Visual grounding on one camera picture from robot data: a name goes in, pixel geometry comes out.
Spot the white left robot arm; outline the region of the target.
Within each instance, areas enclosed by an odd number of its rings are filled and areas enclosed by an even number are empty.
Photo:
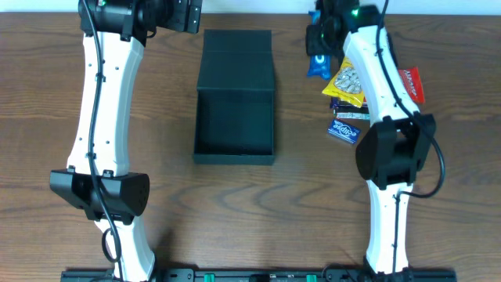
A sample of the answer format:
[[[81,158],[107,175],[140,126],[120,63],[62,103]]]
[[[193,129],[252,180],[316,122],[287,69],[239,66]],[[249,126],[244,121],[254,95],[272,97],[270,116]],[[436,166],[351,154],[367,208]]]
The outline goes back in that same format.
[[[156,258],[143,212],[150,179],[132,172],[128,130],[132,93],[146,42],[160,28],[195,34],[202,0],[80,0],[85,79],[81,112],[67,165],[49,177],[51,190],[100,229],[113,264],[67,270],[64,281],[156,281]]]

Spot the blue Oreo cookie pack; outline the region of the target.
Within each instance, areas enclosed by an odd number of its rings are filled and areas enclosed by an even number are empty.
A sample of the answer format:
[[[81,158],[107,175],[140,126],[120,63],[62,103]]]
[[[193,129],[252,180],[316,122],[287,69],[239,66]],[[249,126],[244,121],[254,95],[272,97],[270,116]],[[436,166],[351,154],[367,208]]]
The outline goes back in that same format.
[[[331,57],[326,55],[316,55],[310,57],[310,64],[307,72],[308,77],[321,77],[323,80],[331,78]]]

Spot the yellow sunflower seed bag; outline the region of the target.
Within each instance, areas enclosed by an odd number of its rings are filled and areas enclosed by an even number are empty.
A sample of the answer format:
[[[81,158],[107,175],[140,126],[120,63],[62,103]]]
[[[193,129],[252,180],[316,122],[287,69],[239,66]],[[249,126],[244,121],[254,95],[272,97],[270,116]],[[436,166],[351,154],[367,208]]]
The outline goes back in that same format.
[[[365,95],[358,73],[349,58],[342,60],[339,71],[334,75],[322,94],[338,98],[354,107],[362,107]]]

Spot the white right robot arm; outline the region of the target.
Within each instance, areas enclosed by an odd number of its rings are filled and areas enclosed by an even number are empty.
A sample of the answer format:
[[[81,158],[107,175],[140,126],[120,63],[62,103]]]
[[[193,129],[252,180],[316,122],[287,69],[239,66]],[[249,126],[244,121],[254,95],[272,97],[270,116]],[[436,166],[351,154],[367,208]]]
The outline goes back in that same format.
[[[370,127],[355,152],[370,198],[369,245],[357,279],[417,281],[427,274],[409,266],[406,218],[429,149],[439,157],[439,177],[445,177],[434,117],[420,113],[402,83],[385,9],[357,1],[317,1],[315,7],[319,19],[306,29],[306,53],[349,60],[369,108]]]

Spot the black gift box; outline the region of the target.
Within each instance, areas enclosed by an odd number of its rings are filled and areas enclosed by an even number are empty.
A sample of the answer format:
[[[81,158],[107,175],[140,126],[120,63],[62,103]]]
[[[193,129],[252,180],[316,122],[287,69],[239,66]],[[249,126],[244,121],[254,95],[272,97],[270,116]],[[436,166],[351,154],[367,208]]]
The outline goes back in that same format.
[[[206,30],[193,160],[272,165],[276,80],[269,30]]]

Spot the red snack bag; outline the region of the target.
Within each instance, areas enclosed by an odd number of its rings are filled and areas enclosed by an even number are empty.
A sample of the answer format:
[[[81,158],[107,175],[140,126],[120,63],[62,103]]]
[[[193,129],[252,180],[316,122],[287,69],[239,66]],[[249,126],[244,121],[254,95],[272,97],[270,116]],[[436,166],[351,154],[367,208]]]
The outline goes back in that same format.
[[[419,69],[417,67],[398,69],[398,73],[412,101],[418,104],[425,104],[426,100]]]

